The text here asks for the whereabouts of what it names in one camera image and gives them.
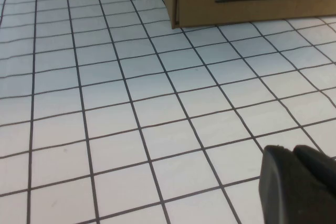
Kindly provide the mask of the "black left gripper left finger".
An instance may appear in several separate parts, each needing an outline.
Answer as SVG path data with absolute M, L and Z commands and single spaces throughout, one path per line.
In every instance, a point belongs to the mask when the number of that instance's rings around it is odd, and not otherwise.
M 262 158 L 259 197 L 265 223 L 335 223 L 335 194 L 293 150 L 267 145 Z

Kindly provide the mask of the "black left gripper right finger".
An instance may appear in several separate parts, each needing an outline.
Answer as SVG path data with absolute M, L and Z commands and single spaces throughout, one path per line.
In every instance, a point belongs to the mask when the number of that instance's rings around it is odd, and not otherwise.
M 297 145 L 293 153 L 319 182 L 335 194 L 335 160 L 306 145 Z

